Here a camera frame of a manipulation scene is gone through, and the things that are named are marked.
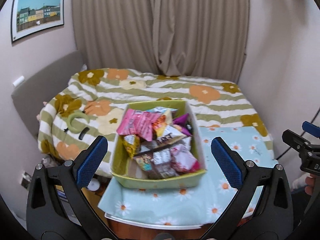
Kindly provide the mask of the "person right hand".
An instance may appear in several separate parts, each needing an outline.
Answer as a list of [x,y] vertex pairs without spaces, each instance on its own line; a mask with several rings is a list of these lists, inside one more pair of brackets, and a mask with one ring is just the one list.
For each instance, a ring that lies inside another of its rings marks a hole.
[[305,192],[310,196],[313,194],[316,178],[317,178],[316,175],[309,174],[305,179],[305,183],[306,183]]

